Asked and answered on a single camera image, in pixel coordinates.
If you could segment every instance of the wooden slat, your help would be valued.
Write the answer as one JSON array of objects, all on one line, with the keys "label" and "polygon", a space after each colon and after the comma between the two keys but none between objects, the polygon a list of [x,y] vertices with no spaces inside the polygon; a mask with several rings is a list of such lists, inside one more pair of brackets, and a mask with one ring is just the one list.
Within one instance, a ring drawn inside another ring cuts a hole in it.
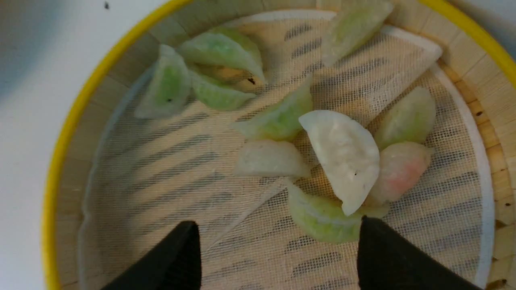
[{"label": "wooden slat", "polygon": [[460,29],[446,17],[437,12],[432,12],[425,25],[423,25],[420,34],[436,42],[442,48],[446,48],[459,31]]},{"label": "wooden slat", "polygon": [[471,90],[478,91],[479,87],[499,73],[500,68],[496,65],[493,58],[490,55],[484,55],[479,62],[464,74],[462,79]]},{"label": "wooden slat", "polygon": [[494,189],[494,200],[500,200],[512,196],[512,187],[507,170],[497,171],[491,174]]},{"label": "wooden slat", "polygon": [[74,282],[74,283],[71,283],[71,284],[63,285],[61,287],[61,290],[80,290],[79,283],[78,282]]},{"label": "wooden slat", "polygon": [[495,218],[505,225],[514,223],[514,197],[508,196],[495,203]]},{"label": "wooden slat", "polygon": [[470,108],[473,119],[475,119],[477,125],[489,121],[489,118],[487,114],[484,113],[484,109],[479,101],[470,102],[467,106]]},{"label": "wooden slat", "polygon": [[512,264],[513,257],[506,257],[501,260],[494,261],[491,264],[491,272],[489,273],[488,283],[503,280],[507,278],[509,269]]},{"label": "wooden slat", "polygon": [[504,259],[514,254],[514,224],[496,230],[494,233],[493,257]]},{"label": "wooden slat", "polygon": [[512,188],[516,190],[516,157],[507,158],[507,168],[509,169]]},{"label": "wooden slat", "polygon": [[341,0],[316,0],[315,6],[319,10],[339,11],[342,8]]},{"label": "wooden slat", "polygon": [[107,75],[119,83],[130,87],[148,67],[149,65],[142,63],[137,57],[125,53],[113,65]]},{"label": "wooden slat", "polygon": [[448,76],[448,78],[453,82],[453,83],[456,83],[458,81],[461,80],[460,76],[455,72],[453,71],[449,65],[447,65],[444,60],[442,58],[439,58],[437,60],[437,64],[439,65],[439,67],[444,71],[444,73],[446,73],[446,75]]},{"label": "wooden slat", "polygon": [[413,33],[419,33],[432,10],[418,1],[393,0],[394,11],[388,21]]},{"label": "wooden slat", "polygon": [[114,110],[129,88],[109,76],[105,76],[91,97],[91,101],[106,109]]},{"label": "wooden slat", "polygon": [[491,173],[507,169],[504,151],[500,144],[488,148],[486,152],[489,159],[489,165],[491,166]]},{"label": "wooden slat", "polygon": [[509,158],[516,156],[516,141],[514,141],[516,138],[516,120],[497,126],[496,134],[499,136],[505,155]]},{"label": "wooden slat", "polygon": [[512,256],[512,264],[507,274],[507,286],[516,287],[516,255]]},{"label": "wooden slat", "polygon": [[149,29],[149,33],[160,43],[170,46],[177,46],[189,38],[185,29],[171,16],[167,16],[156,23]]},{"label": "wooden slat", "polygon": [[[265,11],[283,10],[283,9],[313,9],[316,7],[316,0],[256,0],[262,2]],[[322,0],[322,2],[334,2],[333,0]]]},{"label": "wooden slat", "polygon": [[482,141],[486,149],[500,144],[491,122],[487,121],[479,124],[478,131],[480,132],[480,136],[482,137]]},{"label": "wooden slat", "polygon": [[455,87],[459,90],[460,94],[462,95],[462,99],[467,104],[477,100],[475,93],[472,90],[470,90],[470,88],[468,87],[466,82],[464,82],[463,80],[456,81]]},{"label": "wooden slat", "polygon": [[514,114],[516,111],[516,102],[514,101],[516,89],[503,73],[499,73],[490,81],[478,87],[475,95],[488,113],[491,123],[497,131],[499,126],[502,127],[516,119]]},{"label": "wooden slat", "polygon": [[104,126],[111,116],[111,111],[95,103],[86,107],[81,121],[70,142],[68,155],[70,158],[91,161]]},{"label": "wooden slat", "polygon": [[150,33],[146,32],[129,47],[127,53],[149,67],[158,58],[158,46],[159,41]]},{"label": "wooden slat", "polygon": [[59,195],[57,196],[57,219],[80,219],[81,205],[91,169],[91,162],[67,158],[63,164]]},{"label": "wooden slat", "polygon": [[461,31],[443,52],[442,59],[462,77],[484,55],[486,52],[465,32]]},{"label": "wooden slat", "polygon": [[77,282],[77,232],[82,219],[57,219],[57,268],[61,285]]}]

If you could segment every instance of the steamed dumpling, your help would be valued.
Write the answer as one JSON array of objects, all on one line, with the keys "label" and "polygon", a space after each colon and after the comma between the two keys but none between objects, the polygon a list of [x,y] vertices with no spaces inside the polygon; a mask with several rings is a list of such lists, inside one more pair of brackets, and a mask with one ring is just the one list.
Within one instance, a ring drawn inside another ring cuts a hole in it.
[{"label": "steamed dumpling", "polygon": [[311,176],[310,167],[304,163],[303,156],[292,143],[272,140],[245,143],[238,153],[235,175],[299,178]]},{"label": "steamed dumpling", "polygon": [[247,70],[266,82],[258,46],[234,28],[213,28],[185,41],[178,52],[188,62]]},{"label": "steamed dumpling", "polygon": [[218,111],[231,111],[240,108],[256,95],[233,89],[223,82],[203,75],[195,69],[190,71],[193,94],[197,100]]},{"label": "steamed dumpling", "polygon": [[380,150],[411,141],[425,142],[436,122],[436,101],[426,88],[416,87],[385,115],[375,133]]},{"label": "steamed dumpling", "polygon": [[433,150],[414,142],[393,144],[380,152],[380,175],[369,195],[397,201],[414,187],[430,165]]},{"label": "steamed dumpling", "polygon": [[378,178],[380,153],[371,133],[350,117],[315,110],[299,118],[345,215],[362,205]]},{"label": "steamed dumpling", "polygon": [[322,62],[330,67],[364,45],[382,27],[394,5],[386,0],[347,0],[323,35]]},{"label": "steamed dumpling", "polygon": [[288,209],[294,223],[315,240],[340,244],[359,238],[362,216],[382,218],[389,212],[389,205],[363,206],[346,216],[339,202],[329,198],[304,193],[287,180]]},{"label": "steamed dumpling", "polygon": [[190,88],[190,74],[181,55],[168,45],[160,45],[154,75],[135,109],[135,117],[158,119],[179,113],[186,104]]},{"label": "steamed dumpling", "polygon": [[312,76],[299,88],[288,93],[280,102],[256,114],[248,121],[236,122],[233,128],[246,139],[291,141],[303,130],[299,117],[314,108],[310,86]]}]

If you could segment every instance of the steamer basket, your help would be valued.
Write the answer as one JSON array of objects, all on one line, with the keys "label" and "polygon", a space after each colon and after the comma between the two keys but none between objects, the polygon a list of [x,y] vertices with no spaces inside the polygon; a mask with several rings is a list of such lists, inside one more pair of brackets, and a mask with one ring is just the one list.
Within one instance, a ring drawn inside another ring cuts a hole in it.
[{"label": "steamer basket", "polygon": [[[489,289],[516,289],[516,64],[477,24],[445,0],[391,0],[388,23],[433,40],[438,61],[467,103],[486,148],[495,204]],[[43,216],[48,289],[79,289],[77,233],[101,136],[129,87],[157,58],[160,43],[177,45],[227,21],[265,11],[340,9],[339,0],[172,0],[138,23],[107,54],[77,97],[52,159]]]}]

